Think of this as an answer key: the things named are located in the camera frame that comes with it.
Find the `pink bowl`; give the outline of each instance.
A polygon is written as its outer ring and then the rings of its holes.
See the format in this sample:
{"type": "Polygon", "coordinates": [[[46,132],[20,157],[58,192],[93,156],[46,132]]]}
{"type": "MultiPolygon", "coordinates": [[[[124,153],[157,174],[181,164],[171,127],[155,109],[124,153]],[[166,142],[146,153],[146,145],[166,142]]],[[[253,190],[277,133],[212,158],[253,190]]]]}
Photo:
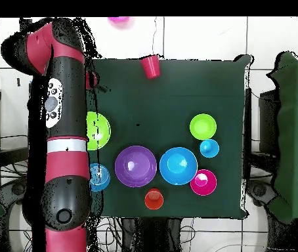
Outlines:
{"type": "Polygon", "coordinates": [[[198,170],[196,176],[191,180],[190,185],[195,194],[206,196],[215,191],[217,178],[209,170],[198,170]]]}

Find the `small blue bowl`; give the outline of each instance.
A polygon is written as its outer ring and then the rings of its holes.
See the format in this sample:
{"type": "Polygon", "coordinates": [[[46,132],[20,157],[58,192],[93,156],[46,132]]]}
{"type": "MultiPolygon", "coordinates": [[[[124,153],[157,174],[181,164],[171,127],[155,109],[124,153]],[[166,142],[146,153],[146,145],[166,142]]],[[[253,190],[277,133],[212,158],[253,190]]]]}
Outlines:
{"type": "Polygon", "coordinates": [[[99,192],[104,190],[110,183],[110,173],[107,168],[99,163],[92,163],[89,166],[91,172],[91,180],[89,184],[91,185],[91,190],[93,192],[99,192]]]}
{"type": "Polygon", "coordinates": [[[213,139],[204,140],[200,143],[200,153],[206,158],[213,158],[219,153],[219,145],[213,139]]]}

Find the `plastic bowl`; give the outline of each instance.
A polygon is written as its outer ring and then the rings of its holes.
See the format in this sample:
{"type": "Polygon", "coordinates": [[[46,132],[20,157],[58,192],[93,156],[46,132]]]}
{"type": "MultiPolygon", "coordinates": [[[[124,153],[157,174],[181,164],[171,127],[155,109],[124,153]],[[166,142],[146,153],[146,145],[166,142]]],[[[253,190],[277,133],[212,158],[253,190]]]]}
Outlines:
{"type": "Polygon", "coordinates": [[[197,171],[190,185],[195,194],[206,196],[215,191],[217,178],[210,170],[201,169],[197,171]]]}
{"type": "Polygon", "coordinates": [[[160,160],[160,172],[169,184],[181,186],[190,182],[198,168],[194,154],[183,147],[172,148],[160,160]]]}
{"type": "Polygon", "coordinates": [[[115,174],[126,186],[138,188],[145,186],[155,177],[156,158],[151,151],[142,146],[124,149],[116,158],[115,174]]]}
{"type": "Polygon", "coordinates": [[[198,140],[210,139],[217,130],[217,123],[209,114],[198,114],[190,122],[190,132],[198,140]]]}
{"type": "Polygon", "coordinates": [[[111,129],[108,120],[96,112],[87,112],[88,151],[101,149],[110,139],[111,129]]]}
{"type": "Polygon", "coordinates": [[[110,183],[110,173],[105,166],[99,163],[92,163],[89,166],[91,179],[89,184],[93,192],[104,190],[110,183]]]}
{"type": "Polygon", "coordinates": [[[219,145],[216,140],[207,139],[200,144],[200,153],[205,158],[213,158],[219,153],[219,145]]]}

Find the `plastic cup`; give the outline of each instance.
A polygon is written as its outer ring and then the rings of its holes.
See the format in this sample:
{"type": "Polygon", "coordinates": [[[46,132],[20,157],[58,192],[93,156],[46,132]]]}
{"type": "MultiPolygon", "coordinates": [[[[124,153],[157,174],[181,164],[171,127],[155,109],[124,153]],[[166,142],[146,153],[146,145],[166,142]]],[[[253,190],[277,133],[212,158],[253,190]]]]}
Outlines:
{"type": "Polygon", "coordinates": [[[129,20],[129,16],[110,16],[108,17],[113,23],[122,23],[129,20]]]}
{"type": "Polygon", "coordinates": [[[148,209],[159,209],[163,205],[163,196],[157,188],[152,188],[146,194],[144,203],[148,209]]]}
{"type": "Polygon", "coordinates": [[[104,190],[110,183],[110,173],[105,166],[99,163],[92,163],[89,166],[91,179],[89,184],[93,192],[104,190]]]}
{"type": "Polygon", "coordinates": [[[157,78],[161,75],[158,55],[151,55],[143,58],[141,64],[148,79],[157,78]]]}
{"type": "Polygon", "coordinates": [[[210,195],[217,187],[217,178],[206,169],[198,170],[196,176],[190,182],[191,189],[200,196],[210,195]]]}
{"type": "Polygon", "coordinates": [[[205,158],[213,158],[219,153],[219,145],[217,141],[213,139],[204,140],[200,144],[200,153],[205,158]]]}

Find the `pink cup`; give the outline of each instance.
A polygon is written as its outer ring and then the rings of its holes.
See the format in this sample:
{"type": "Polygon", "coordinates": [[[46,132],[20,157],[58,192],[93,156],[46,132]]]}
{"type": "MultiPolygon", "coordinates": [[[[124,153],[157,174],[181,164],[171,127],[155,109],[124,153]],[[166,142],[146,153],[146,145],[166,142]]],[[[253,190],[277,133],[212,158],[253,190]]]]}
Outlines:
{"type": "Polygon", "coordinates": [[[122,23],[129,20],[129,16],[110,16],[108,17],[113,23],[122,23]]]}
{"type": "Polygon", "coordinates": [[[195,194],[206,196],[215,191],[217,178],[209,170],[198,170],[196,176],[191,180],[190,185],[195,194]]]}
{"type": "Polygon", "coordinates": [[[141,64],[148,79],[157,78],[161,75],[158,55],[151,55],[141,59],[141,64]]]}

